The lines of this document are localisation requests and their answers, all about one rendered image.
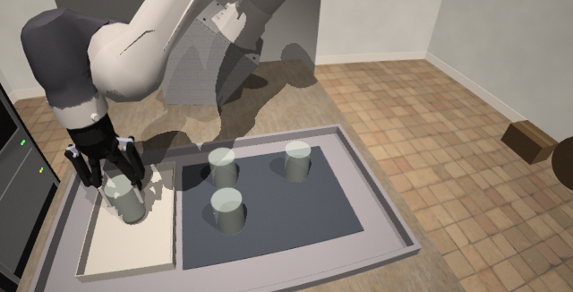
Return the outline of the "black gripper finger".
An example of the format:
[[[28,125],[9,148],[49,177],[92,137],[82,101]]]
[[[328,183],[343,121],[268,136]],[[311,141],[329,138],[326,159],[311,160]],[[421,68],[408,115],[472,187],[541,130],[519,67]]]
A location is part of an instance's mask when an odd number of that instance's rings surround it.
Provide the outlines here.
[[[104,192],[105,185],[107,183],[105,179],[102,179],[103,176],[101,174],[100,161],[95,159],[94,150],[92,148],[88,148],[87,150],[87,156],[91,172],[81,153],[75,149],[75,144],[74,145],[69,144],[64,155],[73,163],[73,166],[77,171],[79,177],[81,178],[82,182],[84,183],[84,185],[86,187],[90,187],[91,185],[96,187],[100,195],[102,195],[105,202],[107,203],[107,206],[109,208],[112,208],[113,205],[111,204],[111,202],[109,201]]]
[[[119,141],[119,145],[126,150],[126,155],[131,164],[124,157],[119,148],[116,149],[115,155],[113,155],[106,146],[101,146],[99,151],[102,155],[106,156],[111,163],[114,163],[131,181],[131,186],[133,187],[140,203],[144,203],[145,192],[143,188],[141,189],[141,180],[144,178],[145,167],[143,166],[140,156],[134,146],[134,137],[129,136],[128,139],[116,137],[116,139]]]

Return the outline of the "clear glass cylinder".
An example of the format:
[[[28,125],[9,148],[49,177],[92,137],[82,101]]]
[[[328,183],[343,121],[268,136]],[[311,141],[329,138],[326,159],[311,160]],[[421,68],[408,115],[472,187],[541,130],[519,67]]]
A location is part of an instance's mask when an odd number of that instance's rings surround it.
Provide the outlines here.
[[[125,222],[139,219],[146,210],[146,204],[140,203],[131,181],[125,175],[110,179],[105,185],[104,192],[119,218]]]
[[[210,172],[216,188],[233,188],[237,184],[235,154],[229,148],[218,148],[209,154]]]
[[[218,231],[232,236],[244,228],[242,195],[234,188],[222,188],[211,197],[211,205]]]
[[[308,176],[311,147],[305,142],[294,141],[285,148],[284,175],[291,182],[302,182]]]

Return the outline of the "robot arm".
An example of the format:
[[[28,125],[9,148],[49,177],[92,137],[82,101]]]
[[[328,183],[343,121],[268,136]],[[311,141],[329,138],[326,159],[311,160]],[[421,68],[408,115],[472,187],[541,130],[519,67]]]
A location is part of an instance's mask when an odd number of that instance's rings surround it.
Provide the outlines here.
[[[238,0],[211,19],[228,40],[255,50],[285,1]],[[29,19],[21,30],[23,51],[60,126],[94,125],[108,111],[105,97],[135,102],[158,90],[170,51],[199,2],[145,0],[131,22],[63,7]]]

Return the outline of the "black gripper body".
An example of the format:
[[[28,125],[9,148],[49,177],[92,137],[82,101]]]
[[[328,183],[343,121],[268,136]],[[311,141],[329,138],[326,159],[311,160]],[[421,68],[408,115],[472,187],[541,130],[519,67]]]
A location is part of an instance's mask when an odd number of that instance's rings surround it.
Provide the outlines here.
[[[94,125],[81,128],[81,129],[67,129],[73,142],[75,149],[87,156],[88,148],[92,148],[95,152],[95,159],[107,159],[99,151],[101,146],[106,146],[109,151],[115,155],[119,141],[116,137],[120,138],[115,133],[114,127],[111,123],[108,113],[106,113]]]

